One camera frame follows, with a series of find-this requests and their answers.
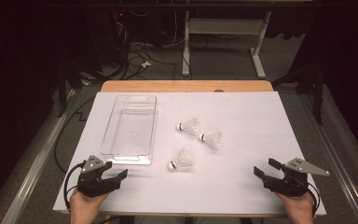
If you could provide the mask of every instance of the white paper sheet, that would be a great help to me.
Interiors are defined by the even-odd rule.
[[[118,95],[141,92],[99,92],[89,114],[70,167],[89,155],[100,159],[99,148]],[[281,201],[253,174],[282,178],[268,165],[269,158],[287,162],[303,158],[277,92],[148,92],[157,96],[157,124],[151,165],[115,165],[103,178],[124,169],[129,175],[101,206],[102,212],[271,217],[285,214]],[[223,134],[216,151],[175,126],[197,118],[206,133]],[[188,169],[168,170],[168,162],[186,148],[195,163]],[[68,188],[76,185],[74,172]],[[314,185],[311,175],[309,182]],[[54,210],[64,211],[62,190]],[[323,204],[317,215],[325,215]]]

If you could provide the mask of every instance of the electrical cord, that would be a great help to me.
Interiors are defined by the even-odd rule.
[[[174,16],[174,20],[175,20],[175,35],[173,37],[173,41],[169,46],[164,46],[164,47],[171,47],[174,45],[175,41],[176,41],[176,36],[178,33],[178,20],[177,20],[177,15],[176,15],[176,11],[173,12],[173,16]]]
[[[68,123],[69,121],[71,121],[71,119],[74,117],[74,115],[78,114],[80,115],[80,118],[78,121],[86,121],[87,119],[82,119],[83,117],[83,112],[79,112],[79,110],[84,106],[86,105],[87,103],[89,103],[90,101],[92,101],[93,99],[95,98],[94,97],[91,97],[90,99],[88,99],[85,103],[83,103],[80,107],[77,108],[77,110],[71,115],[71,117],[69,117],[69,119],[66,121],[66,123],[63,125],[63,127],[61,128],[60,130],[60,133],[58,134],[58,137],[57,137],[57,140],[56,140],[56,143],[54,145],[54,150],[53,150],[53,155],[54,155],[54,160],[58,166],[58,168],[64,173],[66,174],[67,170],[63,169],[62,166],[60,165],[59,161],[58,161],[58,157],[57,157],[57,146],[58,146],[58,143],[60,142],[60,139],[62,137],[62,133],[63,131],[66,129],[66,127],[68,126]]]
[[[124,33],[124,37],[123,37],[123,38],[124,38],[124,39],[123,39],[123,44],[124,44],[124,43],[126,42],[126,40],[127,40],[127,29],[126,29],[126,27],[125,27],[123,24],[121,24],[121,23],[118,22],[118,21],[116,22],[116,24],[119,25],[119,26],[121,26],[121,30],[124,29],[124,32],[125,32],[125,33]]]
[[[115,71],[115,72],[112,72],[110,75],[107,75],[107,77],[109,77],[110,79],[112,79],[112,77],[116,77],[118,76],[120,73],[122,73],[124,70],[126,69],[126,65],[125,63],[121,63],[120,64],[120,67]]]
[[[75,189],[77,187],[77,185],[74,185],[73,187],[69,188],[67,191],[66,191],[66,194],[68,194],[72,189]]]
[[[76,166],[74,166],[69,171],[68,175],[65,178],[65,183],[63,184],[63,200],[65,201],[66,208],[68,209],[69,212],[71,212],[71,204],[69,203],[69,200],[68,200],[68,190],[67,190],[69,178],[71,177],[71,175],[75,171],[75,169],[82,168],[84,166],[84,164],[86,164],[86,161],[83,161],[83,162],[77,164]]]
[[[140,76],[140,74],[143,73],[147,69],[147,66],[145,67],[145,69],[143,71],[141,71],[142,68],[143,68],[142,66],[139,66],[138,71],[136,71],[135,73],[132,73],[132,75],[126,77],[124,80],[129,80],[132,77],[141,77],[142,79],[146,79],[145,77]]]
[[[173,79],[174,79],[174,73],[175,73],[175,70],[176,70],[177,63],[165,63],[165,62],[162,62],[162,61],[159,61],[159,60],[156,60],[156,59],[152,58],[152,57],[150,56],[150,54],[147,53],[146,43],[143,43],[143,45],[134,44],[133,46],[141,46],[142,48],[139,49],[138,51],[130,51],[130,50],[129,50],[130,53],[134,53],[134,54],[137,54],[137,55],[138,55],[138,57],[131,58],[130,61],[132,61],[132,60],[134,60],[134,59],[137,59],[137,58],[141,58],[144,63],[145,63],[145,62],[156,62],[156,63],[161,63],[161,64],[173,65],[172,75],[173,75]],[[138,73],[143,73],[144,71],[145,71],[145,69],[142,70],[142,71],[140,71],[140,70],[138,69],[138,71],[136,72],[136,74],[138,74]]]
[[[294,180],[295,182],[297,182],[297,184],[299,184],[301,187],[306,189],[307,192],[310,194],[310,196],[313,199],[312,216],[315,217],[316,210],[318,210],[319,203],[321,202],[321,195],[319,194],[318,190],[316,190],[316,188],[312,184],[309,184],[315,189],[315,191],[318,195],[318,200],[316,200],[315,194],[307,186],[305,186],[303,183],[301,183],[301,181],[297,180],[296,178],[293,178],[292,176],[288,176],[288,177],[290,177],[291,180]]]

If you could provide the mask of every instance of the shuttlecock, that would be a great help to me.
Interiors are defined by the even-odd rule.
[[[184,123],[178,123],[176,125],[176,129],[178,131],[185,131],[187,133],[191,133],[193,135],[198,135],[199,134],[199,128],[198,128],[199,122],[197,121],[196,118],[191,119],[189,121],[186,121]]]
[[[222,133],[202,133],[199,135],[199,140],[218,150],[222,143]]]
[[[178,167],[192,166],[193,161],[184,148],[180,151],[179,155],[168,163],[168,169],[174,170]]]

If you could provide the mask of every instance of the human hand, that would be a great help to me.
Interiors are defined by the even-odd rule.
[[[109,193],[87,197],[77,189],[71,196],[71,224],[91,224],[98,215],[100,206]]]
[[[284,204],[287,216],[295,224],[312,224],[312,196],[307,192],[300,197],[287,197],[280,193],[274,192]]]

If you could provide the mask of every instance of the transparent plastic box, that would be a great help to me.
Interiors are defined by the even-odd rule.
[[[157,98],[120,95],[116,98],[101,145],[112,163],[151,164]]]

